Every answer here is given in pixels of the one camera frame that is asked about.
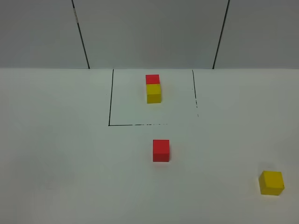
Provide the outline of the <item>yellow template block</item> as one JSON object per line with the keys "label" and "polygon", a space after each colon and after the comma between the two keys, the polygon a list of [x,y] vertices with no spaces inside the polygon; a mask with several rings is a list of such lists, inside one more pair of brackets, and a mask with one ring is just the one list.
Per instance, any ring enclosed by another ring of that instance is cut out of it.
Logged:
{"label": "yellow template block", "polygon": [[146,85],[147,93],[147,103],[161,103],[161,85],[160,84],[147,84]]}

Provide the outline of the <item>red template block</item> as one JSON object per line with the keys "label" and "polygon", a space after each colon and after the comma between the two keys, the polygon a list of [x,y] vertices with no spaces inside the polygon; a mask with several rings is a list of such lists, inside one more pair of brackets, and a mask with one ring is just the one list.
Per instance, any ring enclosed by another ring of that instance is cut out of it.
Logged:
{"label": "red template block", "polygon": [[160,78],[158,74],[146,75],[146,85],[148,84],[160,84]]}

